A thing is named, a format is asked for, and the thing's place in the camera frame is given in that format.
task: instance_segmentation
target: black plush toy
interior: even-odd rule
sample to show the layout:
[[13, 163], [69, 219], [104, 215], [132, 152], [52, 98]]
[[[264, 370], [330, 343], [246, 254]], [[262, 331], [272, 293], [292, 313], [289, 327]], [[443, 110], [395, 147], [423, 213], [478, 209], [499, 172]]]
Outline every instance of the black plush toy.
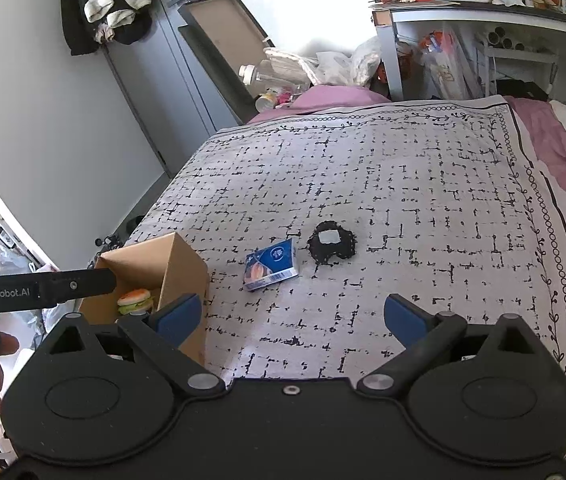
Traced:
[[316, 226], [307, 243], [314, 261], [323, 265], [333, 254], [342, 260], [354, 256], [357, 239], [351, 231], [328, 220]]

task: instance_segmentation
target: black and white pattern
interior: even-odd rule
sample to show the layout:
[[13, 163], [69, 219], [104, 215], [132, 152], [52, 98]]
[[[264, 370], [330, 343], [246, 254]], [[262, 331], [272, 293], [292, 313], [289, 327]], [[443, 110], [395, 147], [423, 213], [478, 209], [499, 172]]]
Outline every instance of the black and white pattern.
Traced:
[[[316, 266], [334, 220], [357, 254]], [[566, 194], [500, 97], [336, 108], [225, 130], [130, 242], [177, 230], [207, 261], [206, 355], [225, 380], [357, 380], [403, 350], [393, 293], [470, 322], [517, 312], [566, 373]], [[300, 276], [247, 292], [246, 254], [297, 244]]]

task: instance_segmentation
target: toy hamburger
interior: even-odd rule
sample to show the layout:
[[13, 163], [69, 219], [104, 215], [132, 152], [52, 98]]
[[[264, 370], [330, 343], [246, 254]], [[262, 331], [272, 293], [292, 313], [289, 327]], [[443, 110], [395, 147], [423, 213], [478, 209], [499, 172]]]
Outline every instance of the toy hamburger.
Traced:
[[118, 300], [119, 314], [129, 314], [131, 312], [145, 312], [151, 310], [154, 304], [150, 291], [146, 288], [137, 288], [127, 294], [123, 294]]

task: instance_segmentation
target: blue tissue pack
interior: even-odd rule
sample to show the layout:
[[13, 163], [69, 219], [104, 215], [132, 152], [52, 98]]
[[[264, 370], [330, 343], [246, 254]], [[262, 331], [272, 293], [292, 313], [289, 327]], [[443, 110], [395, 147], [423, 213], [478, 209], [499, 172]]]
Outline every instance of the blue tissue pack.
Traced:
[[247, 255], [243, 284], [247, 290], [298, 276], [292, 240], [278, 242]]

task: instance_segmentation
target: hanging clothes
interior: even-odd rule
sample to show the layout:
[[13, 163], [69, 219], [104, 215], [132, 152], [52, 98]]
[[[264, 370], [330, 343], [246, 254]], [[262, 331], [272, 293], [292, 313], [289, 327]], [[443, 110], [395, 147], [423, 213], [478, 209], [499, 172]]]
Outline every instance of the hanging clothes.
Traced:
[[[61, 0], [64, 36], [72, 56], [90, 54], [100, 43], [140, 40], [151, 28], [152, 0]], [[135, 25], [137, 17], [140, 22]]]

